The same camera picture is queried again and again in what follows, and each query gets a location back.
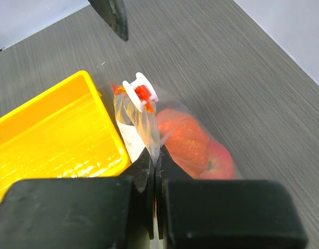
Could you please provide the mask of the orange fake pumpkin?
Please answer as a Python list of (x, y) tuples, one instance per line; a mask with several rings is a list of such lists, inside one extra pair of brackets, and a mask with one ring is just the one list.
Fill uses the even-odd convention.
[(173, 161), (192, 178), (208, 166), (209, 136), (190, 114), (165, 109), (156, 116), (161, 138)]

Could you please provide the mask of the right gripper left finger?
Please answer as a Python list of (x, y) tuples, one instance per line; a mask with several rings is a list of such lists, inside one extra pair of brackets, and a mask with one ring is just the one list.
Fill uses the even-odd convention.
[(153, 190), (147, 150), (119, 176), (19, 180), (0, 203), (0, 248), (149, 248)]

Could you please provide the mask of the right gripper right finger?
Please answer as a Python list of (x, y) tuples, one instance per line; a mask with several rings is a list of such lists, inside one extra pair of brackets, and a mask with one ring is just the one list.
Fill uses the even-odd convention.
[(165, 248), (306, 248), (288, 190), (255, 179), (196, 180), (162, 147), (155, 167), (158, 236)]

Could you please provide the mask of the red fake fruit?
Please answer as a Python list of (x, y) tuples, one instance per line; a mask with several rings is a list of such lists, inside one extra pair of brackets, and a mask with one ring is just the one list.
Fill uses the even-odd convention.
[(235, 165), (229, 151), (219, 142), (210, 141), (208, 166), (198, 179), (234, 179)]

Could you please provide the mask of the clear zip top bag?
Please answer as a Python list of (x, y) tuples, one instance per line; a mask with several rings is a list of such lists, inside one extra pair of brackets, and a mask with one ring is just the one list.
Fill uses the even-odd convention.
[(241, 178), (229, 151), (181, 101), (142, 73), (111, 88), (115, 120), (132, 162), (147, 150), (161, 171), (172, 169), (160, 158), (168, 155), (193, 179)]

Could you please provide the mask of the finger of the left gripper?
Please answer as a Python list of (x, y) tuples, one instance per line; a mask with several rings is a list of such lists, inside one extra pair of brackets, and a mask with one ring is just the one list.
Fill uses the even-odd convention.
[(89, 0), (96, 13), (124, 42), (128, 41), (127, 11), (123, 0)]

